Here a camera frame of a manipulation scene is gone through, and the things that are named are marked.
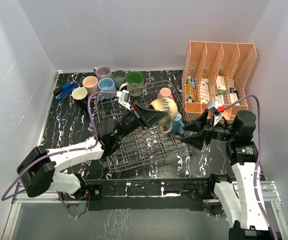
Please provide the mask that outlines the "teal floral mug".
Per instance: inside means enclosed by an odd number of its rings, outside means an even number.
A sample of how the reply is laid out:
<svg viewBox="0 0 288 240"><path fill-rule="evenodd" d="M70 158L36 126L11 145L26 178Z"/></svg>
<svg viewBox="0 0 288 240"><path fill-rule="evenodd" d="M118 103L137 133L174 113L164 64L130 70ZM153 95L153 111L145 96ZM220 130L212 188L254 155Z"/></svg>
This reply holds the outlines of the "teal floral mug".
<svg viewBox="0 0 288 240"><path fill-rule="evenodd" d="M184 135L186 133L186 131L183 130L183 127L184 127L184 123L182 121L182 116L180 113L177 113L176 118L172 122L172 129L171 129L170 133L172 133L172 134L180 133L180 134Z"/></svg>

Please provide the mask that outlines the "cream scalloped mug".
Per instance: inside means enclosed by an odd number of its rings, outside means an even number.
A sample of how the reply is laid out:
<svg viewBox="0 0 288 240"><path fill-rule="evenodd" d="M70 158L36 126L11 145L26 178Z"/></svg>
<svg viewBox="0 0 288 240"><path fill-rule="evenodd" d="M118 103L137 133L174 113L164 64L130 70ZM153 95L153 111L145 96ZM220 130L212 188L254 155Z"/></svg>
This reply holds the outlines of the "cream scalloped mug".
<svg viewBox="0 0 288 240"><path fill-rule="evenodd" d="M80 107L86 107L88 101L88 92L84 87L75 88L72 91L72 97L75 103Z"/></svg>

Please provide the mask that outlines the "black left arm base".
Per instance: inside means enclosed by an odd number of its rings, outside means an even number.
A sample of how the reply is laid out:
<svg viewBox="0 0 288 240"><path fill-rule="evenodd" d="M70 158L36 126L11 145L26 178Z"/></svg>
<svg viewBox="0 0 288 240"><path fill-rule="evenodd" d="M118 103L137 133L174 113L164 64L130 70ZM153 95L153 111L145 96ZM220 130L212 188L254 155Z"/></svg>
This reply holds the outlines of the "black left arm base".
<svg viewBox="0 0 288 240"><path fill-rule="evenodd" d="M81 187L72 194L71 198L76 200L99 201L102 200L103 186L99 184L86 183L83 179L80 181Z"/></svg>

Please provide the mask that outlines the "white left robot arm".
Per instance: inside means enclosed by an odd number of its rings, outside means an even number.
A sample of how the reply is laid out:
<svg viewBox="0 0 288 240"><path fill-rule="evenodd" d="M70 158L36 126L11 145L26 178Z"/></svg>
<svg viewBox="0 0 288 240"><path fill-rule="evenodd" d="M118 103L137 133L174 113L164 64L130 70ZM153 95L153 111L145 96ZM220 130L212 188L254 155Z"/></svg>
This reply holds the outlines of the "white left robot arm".
<svg viewBox="0 0 288 240"><path fill-rule="evenodd" d="M150 128L167 115L166 110L146 108L136 102L120 122L111 117L102 118L94 128L97 134L85 142L59 149L45 149L42 145L33 148L16 169L27 196L33 198L53 190L83 199L87 194L83 178L63 170L112 155L128 134L138 128Z"/></svg>

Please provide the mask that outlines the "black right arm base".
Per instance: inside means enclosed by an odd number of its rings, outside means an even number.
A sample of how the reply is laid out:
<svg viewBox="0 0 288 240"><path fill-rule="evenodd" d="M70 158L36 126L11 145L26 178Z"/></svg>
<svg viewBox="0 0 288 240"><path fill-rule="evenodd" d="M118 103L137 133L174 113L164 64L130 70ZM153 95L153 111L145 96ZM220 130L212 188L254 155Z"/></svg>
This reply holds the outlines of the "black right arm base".
<svg viewBox="0 0 288 240"><path fill-rule="evenodd" d="M232 179L228 174L212 173L204 183L186 183L184 190L188 191L188 196L193 200L218 199L214 193L214 188L216 183L221 182L232 183Z"/></svg>

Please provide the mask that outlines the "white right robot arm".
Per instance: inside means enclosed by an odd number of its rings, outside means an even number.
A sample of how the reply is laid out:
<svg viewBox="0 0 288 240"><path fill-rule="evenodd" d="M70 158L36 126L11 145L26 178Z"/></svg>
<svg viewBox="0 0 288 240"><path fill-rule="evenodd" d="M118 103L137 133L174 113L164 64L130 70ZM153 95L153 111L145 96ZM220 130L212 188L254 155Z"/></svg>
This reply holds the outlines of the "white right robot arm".
<svg viewBox="0 0 288 240"><path fill-rule="evenodd" d="M228 174L211 174L207 179L207 194L218 198L229 222L231 240L280 240L264 206L258 166L259 151L252 140L256 115L248 110L237 113L232 124L214 124L206 109L199 118L184 126L193 135L181 138L198 150L212 139L226 143L226 153L234 172L237 188Z"/></svg>

